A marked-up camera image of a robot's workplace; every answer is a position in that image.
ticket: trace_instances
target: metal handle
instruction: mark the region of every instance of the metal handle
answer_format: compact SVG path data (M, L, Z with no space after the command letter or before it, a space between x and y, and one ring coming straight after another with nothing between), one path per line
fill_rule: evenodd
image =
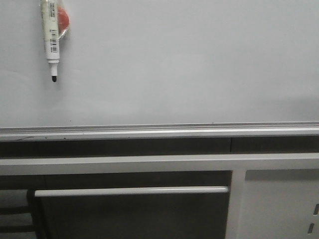
M187 193L227 193L228 187L153 187L153 188L103 188L103 189L63 189L37 190L35 197L75 197L135 194L187 194Z

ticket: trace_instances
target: whiteboard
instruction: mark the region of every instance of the whiteboard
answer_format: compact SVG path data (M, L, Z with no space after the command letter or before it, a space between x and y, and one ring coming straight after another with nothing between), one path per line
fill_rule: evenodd
M64 0L58 82L39 0L0 6L0 127L319 121L317 0Z

